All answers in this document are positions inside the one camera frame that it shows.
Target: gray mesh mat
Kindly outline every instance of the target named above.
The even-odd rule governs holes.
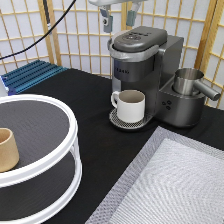
[[[65,193],[74,175],[74,158],[68,153],[37,177],[0,188],[0,222],[25,218],[47,208]]]
[[[158,127],[95,212],[87,220],[86,224],[109,223],[110,218],[117,210],[125,195],[129,192],[130,188],[165,138],[194,148],[208,155],[212,155],[216,158],[224,159],[224,153],[218,149]]]
[[[40,101],[0,104],[0,128],[13,131],[20,160],[14,167],[27,166],[58,147],[69,130],[67,115],[60,108]]]
[[[109,223],[223,223],[223,170],[223,160],[165,139]]]

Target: coffee machine drip tray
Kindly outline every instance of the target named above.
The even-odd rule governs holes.
[[[149,123],[149,121],[153,118],[153,116],[149,115],[149,114],[145,114],[145,117],[136,123],[126,123],[121,121],[118,117],[117,117],[117,109],[113,109],[110,112],[109,115],[109,119],[110,122],[117,128],[123,130],[123,131],[137,131],[143,127],[145,127],[145,125],[147,125]]]

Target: coffee machine lid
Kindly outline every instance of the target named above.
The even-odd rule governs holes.
[[[167,36],[166,30],[139,26],[116,37],[113,47],[121,52],[142,52],[154,45],[160,46],[166,43]]]

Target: mug handle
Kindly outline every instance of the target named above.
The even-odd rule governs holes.
[[[111,95],[111,103],[112,103],[112,105],[113,105],[115,108],[117,108],[117,104],[115,103],[114,96],[115,96],[115,95],[119,96],[119,94],[120,94],[120,93],[119,93],[118,91],[115,91],[115,92],[113,92],[112,95]]]

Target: coffee maker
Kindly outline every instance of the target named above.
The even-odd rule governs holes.
[[[173,88],[183,42],[182,37],[146,26],[109,40],[108,49],[113,60],[112,91],[138,90],[145,94],[146,102],[145,118],[138,124],[119,121],[114,109],[110,121],[115,126],[136,130],[152,118],[181,128],[199,122],[206,96],[195,89],[192,94],[184,95]],[[211,94],[216,94],[217,100],[218,93],[210,90]]]

